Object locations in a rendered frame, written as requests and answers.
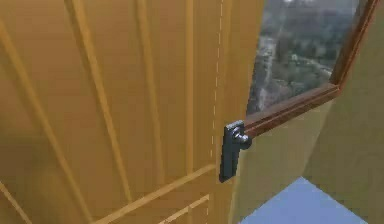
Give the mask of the brown framed window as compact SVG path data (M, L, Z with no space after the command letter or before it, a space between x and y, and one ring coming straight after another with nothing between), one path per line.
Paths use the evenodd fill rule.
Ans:
M256 137L337 97L382 0L265 0L245 132Z

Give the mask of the yellow wooden room door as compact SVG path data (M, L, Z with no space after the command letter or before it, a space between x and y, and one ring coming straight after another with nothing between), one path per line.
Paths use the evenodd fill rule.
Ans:
M0 222L230 224L265 0L0 0Z

